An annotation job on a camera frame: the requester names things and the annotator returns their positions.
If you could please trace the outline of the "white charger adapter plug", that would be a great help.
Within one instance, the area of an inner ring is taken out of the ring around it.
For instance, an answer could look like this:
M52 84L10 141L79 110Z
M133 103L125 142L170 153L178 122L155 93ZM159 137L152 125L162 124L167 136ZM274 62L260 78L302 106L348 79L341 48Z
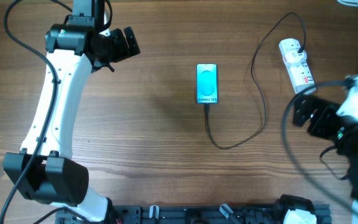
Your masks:
M307 54L305 51L301 53L295 50L288 50L283 55L284 64L287 67L296 67L302 65L302 63L306 62Z

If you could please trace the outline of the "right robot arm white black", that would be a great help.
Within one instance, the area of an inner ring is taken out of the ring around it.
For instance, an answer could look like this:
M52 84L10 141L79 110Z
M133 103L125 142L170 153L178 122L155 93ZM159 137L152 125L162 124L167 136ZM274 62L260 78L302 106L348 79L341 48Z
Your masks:
M291 108L300 110L299 112L295 111L293 117L293 122L297 126L304 125L307 120L306 117L312 115L315 110L318 112L313 115L308 132L312 136L334 141L334 148L337 149L337 153L348 158L350 163L348 176L352 183L351 197L355 203L358 203L358 100L352 100L348 97L342 105L338 105L313 95L297 94L285 109L281 130L285 150L304 178L329 198L346 209L350 209L345 201L319 185L293 155L287 141L287 116Z

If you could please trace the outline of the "white power strip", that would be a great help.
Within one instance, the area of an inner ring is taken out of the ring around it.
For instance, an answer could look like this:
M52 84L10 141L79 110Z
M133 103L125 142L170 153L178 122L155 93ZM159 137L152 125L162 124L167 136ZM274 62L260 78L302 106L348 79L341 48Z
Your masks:
M297 49L298 52L300 50L300 43L296 39L284 39L279 43L280 53L283 55L288 50L295 50ZM308 66L307 61L302 63L300 66L296 67L287 67L285 65L288 75L291 80L291 84L293 86L293 90L295 94L303 91L304 89L308 88L309 86L314 85L314 78L311 74L310 68Z

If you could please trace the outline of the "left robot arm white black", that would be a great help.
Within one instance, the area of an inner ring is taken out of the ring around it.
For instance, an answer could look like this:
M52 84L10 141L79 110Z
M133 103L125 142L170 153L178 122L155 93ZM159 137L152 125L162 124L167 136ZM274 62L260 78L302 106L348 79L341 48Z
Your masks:
M72 159L73 128L89 76L140 53L130 27L111 29L109 1L75 1L62 24L45 36L45 81L32 126L18 153L4 156L13 192L53 205L83 223L120 223L112 201L89 185Z

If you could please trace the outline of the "blue Galaxy S25 smartphone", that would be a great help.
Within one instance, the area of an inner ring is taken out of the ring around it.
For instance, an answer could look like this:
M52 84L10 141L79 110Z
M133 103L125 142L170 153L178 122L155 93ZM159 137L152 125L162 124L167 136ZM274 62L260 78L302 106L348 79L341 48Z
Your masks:
M196 102L218 103L218 68L215 63L196 65Z

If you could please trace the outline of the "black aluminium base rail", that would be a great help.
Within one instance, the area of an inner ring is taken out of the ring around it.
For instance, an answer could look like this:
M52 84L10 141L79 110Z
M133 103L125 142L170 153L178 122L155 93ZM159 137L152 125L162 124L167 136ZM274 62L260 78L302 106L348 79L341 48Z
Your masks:
M150 218L150 207L121 205L114 207L123 224L191 224L191 223L222 223L227 219L218 206L212 207L160 207L157 218ZM248 207L231 207L234 216L240 223L263 224L282 223L283 217L273 216L272 204L254 204Z

